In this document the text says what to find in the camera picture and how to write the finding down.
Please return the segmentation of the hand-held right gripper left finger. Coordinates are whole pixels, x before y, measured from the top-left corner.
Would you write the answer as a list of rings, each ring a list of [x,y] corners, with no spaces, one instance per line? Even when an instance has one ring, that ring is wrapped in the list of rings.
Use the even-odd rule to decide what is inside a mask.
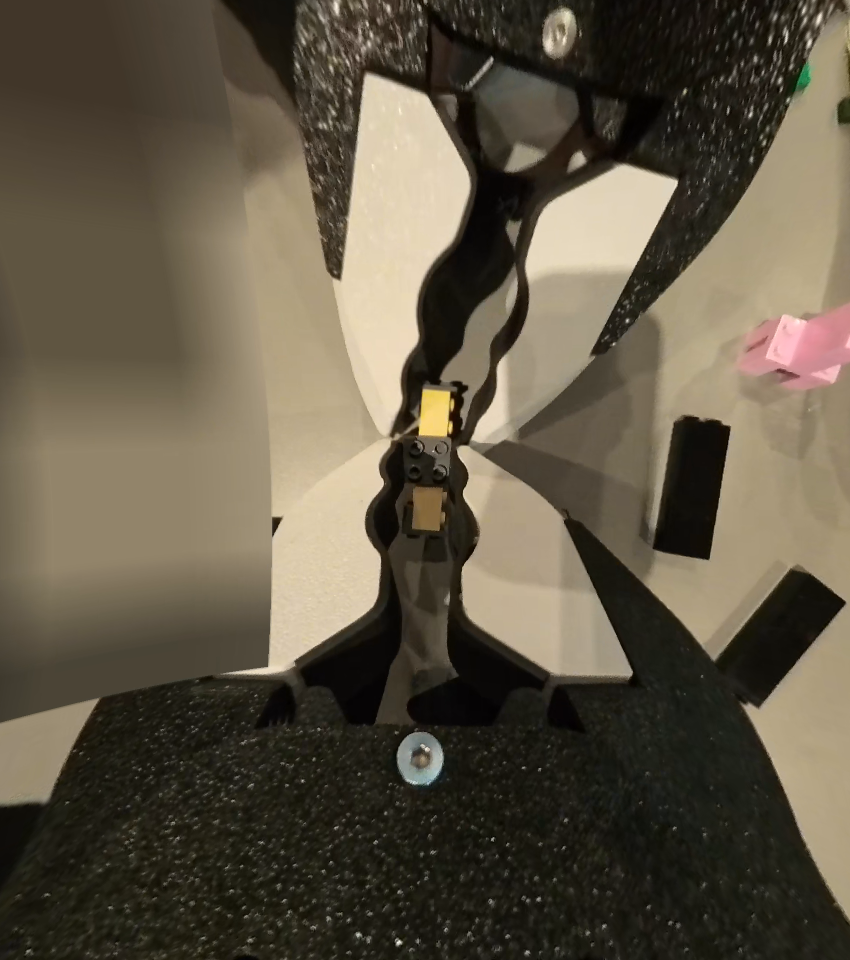
[[[375,723],[399,653],[402,609],[389,558],[404,483],[387,438],[319,481],[272,540],[272,670],[331,690],[352,724]]]

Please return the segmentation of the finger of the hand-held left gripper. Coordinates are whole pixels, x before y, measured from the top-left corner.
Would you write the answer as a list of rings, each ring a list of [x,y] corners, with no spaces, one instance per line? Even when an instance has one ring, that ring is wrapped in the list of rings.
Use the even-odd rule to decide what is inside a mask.
[[[463,234],[473,166],[430,97],[366,74],[340,276],[341,329],[376,431],[392,434],[427,275]]]
[[[639,166],[600,163],[544,202],[524,258],[525,320],[497,366],[474,444],[511,438],[591,363],[678,184]]]

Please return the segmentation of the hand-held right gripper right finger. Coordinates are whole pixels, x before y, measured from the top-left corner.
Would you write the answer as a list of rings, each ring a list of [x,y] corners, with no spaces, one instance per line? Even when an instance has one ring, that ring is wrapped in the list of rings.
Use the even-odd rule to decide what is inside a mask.
[[[463,506],[477,528],[460,569],[465,617],[556,685],[624,687],[633,669],[561,514],[524,481],[469,446]],[[500,705],[459,679],[450,636],[451,546],[409,542],[409,717],[485,725]]]

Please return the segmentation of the yellow toy brick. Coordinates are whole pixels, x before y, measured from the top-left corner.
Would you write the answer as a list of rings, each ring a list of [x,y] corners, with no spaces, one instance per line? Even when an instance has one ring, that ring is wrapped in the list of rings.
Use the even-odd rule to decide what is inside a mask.
[[[447,501],[448,492],[442,486],[411,486],[402,514],[402,532],[409,537],[442,535]]]
[[[428,383],[421,390],[417,433],[420,437],[459,437],[469,388],[461,381]]]

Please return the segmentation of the black square toy brick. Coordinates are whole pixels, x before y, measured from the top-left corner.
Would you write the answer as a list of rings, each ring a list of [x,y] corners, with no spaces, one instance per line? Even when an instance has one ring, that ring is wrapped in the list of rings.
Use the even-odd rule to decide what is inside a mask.
[[[397,438],[386,446],[382,466],[384,478],[397,487],[450,489],[460,474],[458,444],[451,438]]]

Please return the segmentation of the grey desk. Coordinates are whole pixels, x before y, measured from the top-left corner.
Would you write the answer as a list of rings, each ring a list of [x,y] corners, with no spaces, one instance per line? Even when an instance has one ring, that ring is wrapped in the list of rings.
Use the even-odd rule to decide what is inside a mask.
[[[213,14],[264,298],[272,510],[283,518],[379,439],[347,372],[287,94],[250,31],[276,40],[277,21],[245,2],[215,2]],[[774,308],[850,300],[850,133],[829,107],[847,85],[843,60],[835,22],[815,47],[811,89],[717,238],[623,342],[517,435],[479,449],[587,526],[712,655],[792,567],[845,600],[766,704],[749,709],[781,754],[815,752],[791,740],[850,752],[850,371],[793,394],[743,381],[733,356]],[[683,414],[731,426],[710,560],[658,554],[648,540]]]

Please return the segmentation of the black long toy brick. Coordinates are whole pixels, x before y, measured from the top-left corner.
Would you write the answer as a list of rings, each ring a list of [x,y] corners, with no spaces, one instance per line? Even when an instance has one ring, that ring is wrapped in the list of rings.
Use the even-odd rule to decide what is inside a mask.
[[[755,708],[767,702],[845,605],[811,572],[789,569],[717,658],[737,699]]]
[[[730,436],[730,426],[717,419],[684,415],[674,423],[654,550],[711,558]]]

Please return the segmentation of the pink toy brick figure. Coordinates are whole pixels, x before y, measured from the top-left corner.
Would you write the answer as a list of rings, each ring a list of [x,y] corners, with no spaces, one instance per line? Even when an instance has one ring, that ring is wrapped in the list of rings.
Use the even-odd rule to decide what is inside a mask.
[[[848,365],[850,303],[811,318],[766,320],[748,334],[737,361],[741,373],[777,375],[794,391],[831,385]]]

